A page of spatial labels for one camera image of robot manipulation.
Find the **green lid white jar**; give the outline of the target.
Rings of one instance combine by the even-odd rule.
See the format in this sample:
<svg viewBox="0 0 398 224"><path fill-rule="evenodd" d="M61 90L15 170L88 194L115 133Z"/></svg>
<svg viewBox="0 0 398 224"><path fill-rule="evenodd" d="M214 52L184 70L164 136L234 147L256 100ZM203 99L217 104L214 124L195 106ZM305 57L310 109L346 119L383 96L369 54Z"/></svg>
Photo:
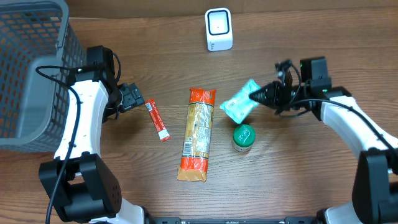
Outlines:
<svg viewBox="0 0 398 224"><path fill-rule="evenodd" d="M232 145L239 152L247 152L252 148L255 140L254 128L248 124L241 124L234 130Z"/></svg>

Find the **red snack stick packet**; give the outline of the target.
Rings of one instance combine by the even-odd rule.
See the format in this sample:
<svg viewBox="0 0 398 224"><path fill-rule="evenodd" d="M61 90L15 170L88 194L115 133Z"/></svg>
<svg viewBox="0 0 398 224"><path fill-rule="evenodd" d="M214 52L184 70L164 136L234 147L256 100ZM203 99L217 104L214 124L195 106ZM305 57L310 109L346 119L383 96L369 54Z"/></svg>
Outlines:
<svg viewBox="0 0 398 224"><path fill-rule="evenodd" d="M169 139L171 139L171 136L169 132L167 131L167 128L165 127L165 124L160 116L159 110L156 106L155 100L153 98L150 98L145 102L145 106L151 116L152 122L157 130L157 134L159 135L159 139L164 142Z"/></svg>

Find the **orange long noodle package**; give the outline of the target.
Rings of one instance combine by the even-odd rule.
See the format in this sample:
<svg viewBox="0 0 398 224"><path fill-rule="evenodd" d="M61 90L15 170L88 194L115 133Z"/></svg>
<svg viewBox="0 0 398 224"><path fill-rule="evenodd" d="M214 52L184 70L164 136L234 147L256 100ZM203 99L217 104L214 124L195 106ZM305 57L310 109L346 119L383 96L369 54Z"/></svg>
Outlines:
<svg viewBox="0 0 398 224"><path fill-rule="evenodd" d="M207 179L216 90L191 88L177 179Z"/></svg>

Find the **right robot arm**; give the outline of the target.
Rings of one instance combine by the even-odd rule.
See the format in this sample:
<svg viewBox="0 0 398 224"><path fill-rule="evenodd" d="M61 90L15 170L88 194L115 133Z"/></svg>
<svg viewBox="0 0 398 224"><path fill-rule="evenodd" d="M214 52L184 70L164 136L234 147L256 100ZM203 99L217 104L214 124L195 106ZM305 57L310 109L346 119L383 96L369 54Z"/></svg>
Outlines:
<svg viewBox="0 0 398 224"><path fill-rule="evenodd" d="M334 130L358 160L351 201L321 209L314 223L397 222L397 138L380 128L342 86L333 86L325 57L275 64L278 79L249 94L276 115L303 109Z"/></svg>

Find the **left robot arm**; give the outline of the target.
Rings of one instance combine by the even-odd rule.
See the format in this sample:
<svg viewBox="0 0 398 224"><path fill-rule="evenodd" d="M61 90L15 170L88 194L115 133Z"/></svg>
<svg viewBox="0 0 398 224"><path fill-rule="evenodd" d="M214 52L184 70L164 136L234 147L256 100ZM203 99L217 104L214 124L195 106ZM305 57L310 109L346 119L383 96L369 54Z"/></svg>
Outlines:
<svg viewBox="0 0 398 224"><path fill-rule="evenodd" d="M69 107L63 137L54 158L39 167L49 196L45 217L53 210L63 222L153 223L148 211L123 198L120 184L101 158L101 127L144 104L135 83L119 83L118 56L102 45L88 48L87 64L58 67L68 73L57 83L68 89Z"/></svg>

